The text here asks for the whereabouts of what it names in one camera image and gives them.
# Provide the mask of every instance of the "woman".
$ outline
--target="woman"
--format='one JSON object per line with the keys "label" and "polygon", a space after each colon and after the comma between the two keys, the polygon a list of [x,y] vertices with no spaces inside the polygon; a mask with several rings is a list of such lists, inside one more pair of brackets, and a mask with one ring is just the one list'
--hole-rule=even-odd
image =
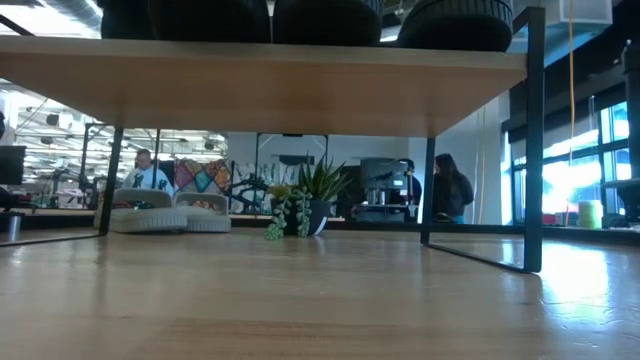
{"label": "woman", "polygon": [[436,156],[433,180],[433,215],[446,214],[454,223],[464,224],[464,207],[473,202],[473,189],[450,154]]}

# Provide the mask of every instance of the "black jacket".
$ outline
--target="black jacket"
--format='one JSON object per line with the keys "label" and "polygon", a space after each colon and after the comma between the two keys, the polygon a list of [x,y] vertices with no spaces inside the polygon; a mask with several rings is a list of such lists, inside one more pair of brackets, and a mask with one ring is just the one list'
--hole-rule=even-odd
{"label": "black jacket", "polygon": [[464,207],[473,202],[473,189],[466,176],[453,178],[453,184],[443,176],[433,177],[433,215],[445,213],[449,216],[464,215]]}

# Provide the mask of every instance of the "white shirt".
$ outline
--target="white shirt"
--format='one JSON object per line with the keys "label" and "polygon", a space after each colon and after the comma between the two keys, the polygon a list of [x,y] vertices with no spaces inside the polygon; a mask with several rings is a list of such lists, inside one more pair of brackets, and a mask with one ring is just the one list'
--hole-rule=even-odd
{"label": "white shirt", "polygon": [[[127,178],[124,180],[124,187],[126,188],[133,187],[133,184],[136,182],[137,174],[142,175],[142,182],[140,184],[140,188],[151,189],[151,184],[153,183],[153,166],[148,168],[147,170],[133,169],[133,171],[129,173],[129,176],[127,176]],[[167,186],[164,188],[164,191],[166,191],[169,195],[173,196],[173,187],[171,186],[171,183],[169,182],[167,175],[164,173],[164,171],[158,169],[158,171],[156,171],[156,189],[160,187],[161,180],[164,180],[167,182]]]}

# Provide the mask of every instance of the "espresso machine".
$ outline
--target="espresso machine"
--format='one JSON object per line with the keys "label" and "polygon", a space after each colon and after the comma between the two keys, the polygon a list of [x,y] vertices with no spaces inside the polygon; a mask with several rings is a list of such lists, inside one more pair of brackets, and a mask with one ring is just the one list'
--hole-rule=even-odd
{"label": "espresso machine", "polygon": [[360,161],[360,183],[365,192],[362,204],[355,207],[358,222],[404,222],[413,192],[411,170],[396,159],[367,158]]}

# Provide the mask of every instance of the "red object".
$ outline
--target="red object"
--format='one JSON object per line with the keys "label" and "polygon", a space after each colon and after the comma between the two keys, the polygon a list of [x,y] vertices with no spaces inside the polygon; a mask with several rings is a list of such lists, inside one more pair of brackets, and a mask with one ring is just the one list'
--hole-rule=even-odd
{"label": "red object", "polygon": [[542,224],[543,225],[555,225],[556,224],[556,215],[555,214],[543,214],[542,215]]}

